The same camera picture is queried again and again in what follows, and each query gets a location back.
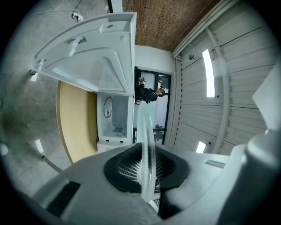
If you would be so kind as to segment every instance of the wooden panel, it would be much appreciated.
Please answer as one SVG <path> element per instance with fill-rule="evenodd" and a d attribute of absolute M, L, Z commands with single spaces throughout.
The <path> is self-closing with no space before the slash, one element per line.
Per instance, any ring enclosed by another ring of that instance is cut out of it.
<path fill-rule="evenodd" d="M 137 12 L 136 45 L 173 51 L 219 0 L 122 0 Z"/>
<path fill-rule="evenodd" d="M 97 94 L 58 82 L 57 118 L 71 163 L 97 152 Z"/>

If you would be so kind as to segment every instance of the open lid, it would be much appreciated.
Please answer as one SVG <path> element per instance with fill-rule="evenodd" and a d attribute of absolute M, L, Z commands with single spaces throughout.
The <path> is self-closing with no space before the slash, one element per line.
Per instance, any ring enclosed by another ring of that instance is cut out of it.
<path fill-rule="evenodd" d="M 67 29 L 36 54 L 34 70 L 87 91 L 133 94 L 136 17 L 107 14 Z"/>

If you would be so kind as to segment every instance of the wooden surface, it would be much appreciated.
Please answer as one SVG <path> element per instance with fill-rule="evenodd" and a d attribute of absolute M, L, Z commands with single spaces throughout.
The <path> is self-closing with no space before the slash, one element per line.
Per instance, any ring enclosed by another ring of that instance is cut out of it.
<path fill-rule="evenodd" d="M 57 119 L 71 163 L 97 152 L 97 94 L 58 82 Z"/>

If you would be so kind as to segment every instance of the white pipe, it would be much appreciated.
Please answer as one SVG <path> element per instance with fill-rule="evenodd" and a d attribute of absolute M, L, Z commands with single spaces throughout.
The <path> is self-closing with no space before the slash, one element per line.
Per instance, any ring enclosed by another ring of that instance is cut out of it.
<path fill-rule="evenodd" d="M 191 30 L 185 39 L 178 45 L 173 52 L 174 58 L 180 54 L 206 27 L 217 20 L 223 13 L 235 5 L 239 0 L 223 0 L 219 2 L 201 21 Z"/>

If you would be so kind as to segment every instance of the mesh vent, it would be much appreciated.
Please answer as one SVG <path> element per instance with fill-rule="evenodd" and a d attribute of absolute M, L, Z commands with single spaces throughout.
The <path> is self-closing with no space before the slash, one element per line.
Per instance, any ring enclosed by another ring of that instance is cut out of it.
<path fill-rule="evenodd" d="M 141 169 L 141 148 L 125 156 L 118 165 L 119 173 L 126 178 L 137 182 Z M 155 192 L 159 192 L 159 181 L 166 178 L 175 170 L 175 163 L 170 158 L 156 151 L 156 181 Z"/>

